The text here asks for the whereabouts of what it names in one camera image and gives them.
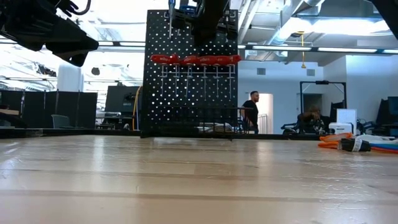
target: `computer monitor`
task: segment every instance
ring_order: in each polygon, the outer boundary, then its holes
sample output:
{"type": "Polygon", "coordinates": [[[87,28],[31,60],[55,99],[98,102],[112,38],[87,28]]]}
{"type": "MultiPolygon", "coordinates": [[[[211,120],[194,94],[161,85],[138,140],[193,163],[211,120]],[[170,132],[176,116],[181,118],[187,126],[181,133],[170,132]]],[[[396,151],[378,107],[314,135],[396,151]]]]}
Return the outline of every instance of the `computer monitor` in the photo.
{"type": "Polygon", "coordinates": [[[330,122],[337,122],[337,109],[344,109],[344,101],[339,103],[331,103],[330,122]]]}
{"type": "Polygon", "coordinates": [[[379,111],[377,112],[376,124],[389,124],[390,112],[388,100],[381,100],[379,111]]]}
{"type": "Polygon", "coordinates": [[[390,114],[398,116],[398,96],[389,96],[387,100],[390,114]]]}
{"type": "Polygon", "coordinates": [[[132,113],[138,86],[108,86],[105,111],[132,113]]]}

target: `black cubicle partition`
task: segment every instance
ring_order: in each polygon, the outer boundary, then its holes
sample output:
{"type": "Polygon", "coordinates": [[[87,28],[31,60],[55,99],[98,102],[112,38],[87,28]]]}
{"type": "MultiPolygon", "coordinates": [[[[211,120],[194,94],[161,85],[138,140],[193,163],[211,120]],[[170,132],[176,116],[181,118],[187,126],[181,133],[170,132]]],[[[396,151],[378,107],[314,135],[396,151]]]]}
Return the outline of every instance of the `black cubicle partition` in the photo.
{"type": "Polygon", "coordinates": [[[95,129],[97,97],[97,93],[80,93],[76,126],[95,129]]]}
{"type": "Polygon", "coordinates": [[[21,100],[24,92],[23,91],[1,91],[1,104],[8,105],[10,110],[16,110],[21,112],[21,100]]]}
{"type": "Polygon", "coordinates": [[[44,109],[44,123],[43,128],[53,128],[52,114],[55,114],[55,105],[57,102],[57,92],[45,93],[45,109],[44,109]]]}
{"type": "Polygon", "coordinates": [[[30,128],[43,128],[45,125],[44,93],[25,92],[22,120],[30,128]]]}
{"type": "Polygon", "coordinates": [[[79,115],[77,114],[79,113],[79,111],[77,110],[79,95],[83,94],[84,93],[66,91],[58,92],[58,101],[55,114],[69,117],[70,126],[76,126],[76,119],[79,115]]]}
{"type": "Polygon", "coordinates": [[[1,99],[1,104],[9,105],[10,110],[22,112],[29,128],[53,128],[52,114],[68,116],[70,126],[95,128],[97,93],[3,90],[1,99]]]}

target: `blue cable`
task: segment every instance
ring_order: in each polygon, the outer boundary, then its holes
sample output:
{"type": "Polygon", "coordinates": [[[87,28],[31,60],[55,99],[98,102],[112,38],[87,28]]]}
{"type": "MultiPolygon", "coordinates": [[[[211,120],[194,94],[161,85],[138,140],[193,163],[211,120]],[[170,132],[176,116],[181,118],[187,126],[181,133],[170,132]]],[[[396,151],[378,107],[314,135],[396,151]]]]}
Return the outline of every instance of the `blue cable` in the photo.
{"type": "Polygon", "coordinates": [[[390,149],[390,150],[397,150],[398,151],[398,145],[397,144],[371,144],[372,147],[379,147],[382,149],[390,149]]]}

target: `wooden table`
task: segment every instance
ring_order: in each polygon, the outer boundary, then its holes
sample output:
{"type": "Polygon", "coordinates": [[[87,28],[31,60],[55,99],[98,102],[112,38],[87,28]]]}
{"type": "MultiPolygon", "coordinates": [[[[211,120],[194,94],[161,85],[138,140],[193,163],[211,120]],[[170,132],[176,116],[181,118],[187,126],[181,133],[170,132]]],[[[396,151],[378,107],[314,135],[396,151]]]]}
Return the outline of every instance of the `wooden table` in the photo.
{"type": "Polygon", "coordinates": [[[0,223],[397,223],[397,155],[317,144],[2,139],[0,223]]]}
{"type": "Polygon", "coordinates": [[[19,111],[15,111],[15,110],[3,110],[0,109],[0,112],[5,113],[5,114],[9,114],[9,115],[19,115],[19,111]]]}

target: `orange cable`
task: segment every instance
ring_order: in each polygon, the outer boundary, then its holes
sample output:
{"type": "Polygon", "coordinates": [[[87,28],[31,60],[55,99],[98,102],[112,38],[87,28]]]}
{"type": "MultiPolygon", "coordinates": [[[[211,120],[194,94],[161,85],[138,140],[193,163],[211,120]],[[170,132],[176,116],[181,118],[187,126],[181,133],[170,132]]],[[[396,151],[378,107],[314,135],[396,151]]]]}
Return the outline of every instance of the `orange cable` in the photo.
{"type": "Polygon", "coordinates": [[[142,86],[140,86],[136,92],[136,99],[134,100],[134,107],[132,109],[132,130],[135,131],[135,127],[134,127],[134,116],[136,115],[136,108],[137,108],[137,104],[138,104],[138,96],[139,96],[139,91],[141,90],[142,86]]]}

